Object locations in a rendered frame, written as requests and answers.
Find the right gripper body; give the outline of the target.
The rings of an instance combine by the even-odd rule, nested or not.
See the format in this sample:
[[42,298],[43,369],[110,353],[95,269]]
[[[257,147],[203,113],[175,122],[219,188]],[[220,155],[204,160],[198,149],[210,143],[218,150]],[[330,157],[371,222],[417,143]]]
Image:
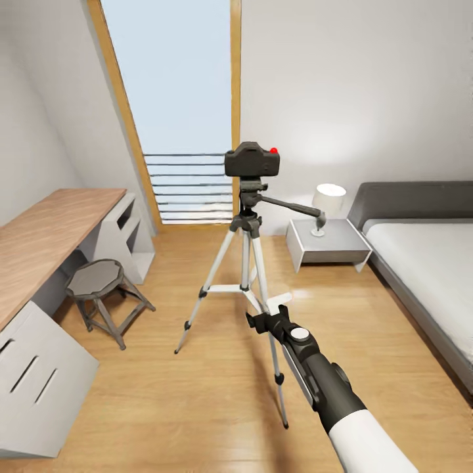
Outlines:
[[281,305],[279,307],[279,312],[280,313],[273,316],[270,316],[269,314],[267,314],[267,312],[263,314],[258,313],[257,315],[252,316],[252,318],[254,318],[254,321],[255,321],[254,328],[256,328],[256,331],[258,332],[258,334],[262,334],[264,332],[269,331],[274,337],[275,328],[277,324],[281,321],[289,322],[290,318],[288,316],[288,308],[285,307],[284,305]]

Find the digital camera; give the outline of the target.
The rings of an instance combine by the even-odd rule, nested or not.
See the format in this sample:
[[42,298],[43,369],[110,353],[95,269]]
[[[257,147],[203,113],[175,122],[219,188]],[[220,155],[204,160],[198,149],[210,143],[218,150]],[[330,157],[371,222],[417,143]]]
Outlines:
[[277,148],[268,151],[257,142],[243,141],[236,150],[229,149],[225,153],[225,174],[228,177],[274,177],[279,174],[280,160]]

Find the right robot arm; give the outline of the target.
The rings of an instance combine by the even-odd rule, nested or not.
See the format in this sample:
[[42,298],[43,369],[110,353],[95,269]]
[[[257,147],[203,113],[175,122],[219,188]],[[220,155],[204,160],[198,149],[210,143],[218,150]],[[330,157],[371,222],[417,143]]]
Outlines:
[[282,346],[308,403],[319,413],[344,473],[420,473],[387,435],[352,388],[342,367],[323,355],[309,330],[291,323],[289,292],[265,301],[268,310],[246,314],[258,334],[269,331]]

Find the camera tripod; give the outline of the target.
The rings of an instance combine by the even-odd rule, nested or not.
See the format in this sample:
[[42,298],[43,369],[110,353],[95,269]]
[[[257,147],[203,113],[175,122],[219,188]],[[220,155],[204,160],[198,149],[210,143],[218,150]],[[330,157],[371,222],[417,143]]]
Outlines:
[[[266,191],[268,188],[268,184],[265,183],[264,185],[261,182],[261,177],[258,176],[240,176],[240,212],[239,215],[235,215],[233,220],[231,221],[231,227],[229,228],[229,232],[225,237],[223,244],[221,245],[221,249],[214,261],[214,264],[211,268],[211,271],[206,279],[204,286],[201,288],[199,292],[199,300],[196,303],[196,307],[193,310],[191,318],[185,322],[185,332],[183,333],[183,337],[181,338],[177,349],[174,351],[175,354],[178,354],[179,347],[181,346],[184,337],[191,327],[192,320],[194,319],[198,308],[202,300],[206,297],[206,294],[211,293],[222,293],[222,292],[241,292],[243,293],[249,300],[250,303],[253,305],[257,313],[263,314],[268,310],[268,307],[265,306],[265,301],[269,299],[268,291],[267,291],[267,283],[265,280],[265,270],[263,266],[263,259],[261,253],[261,244],[259,243],[259,227],[262,224],[261,216],[257,217],[257,213],[252,210],[253,207],[260,201],[280,205],[291,209],[292,211],[300,212],[306,215],[310,215],[313,217],[319,217],[321,215],[321,211],[319,211],[315,207],[303,206],[301,204],[296,203],[288,203],[283,202],[280,200],[268,198],[262,196],[261,194],[257,193],[257,191]],[[242,284],[232,284],[232,285],[215,285],[211,286],[211,281],[217,271],[223,256],[228,249],[231,239],[237,232],[238,227],[242,227],[242,236],[243,236],[243,245],[242,245]],[[252,242],[254,257],[256,261],[256,265],[249,273],[249,262],[250,262],[250,243]],[[253,292],[250,290],[251,285],[253,284],[255,278],[258,277],[259,281],[259,288],[261,290],[261,298],[262,302],[260,303],[259,300],[253,295]],[[285,407],[284,407],[284,399],[282,395],[282,384],[284,384],[284,376],[282,375],[281,371],[279,370],[279,362],[277,360],[277,351],[275,346],[275,338],[273,335],[267,331],[269,335],[269,340],[271,343],[271,351],[273,355],[273,365],[275,369],[275,382],[277,383],[278,390],[279,390],[279,397],[281,403],[281,410],[282,410],[282,417],[283,417],[283,425],[286,429],[288,429],[288,423],[286,419]]]

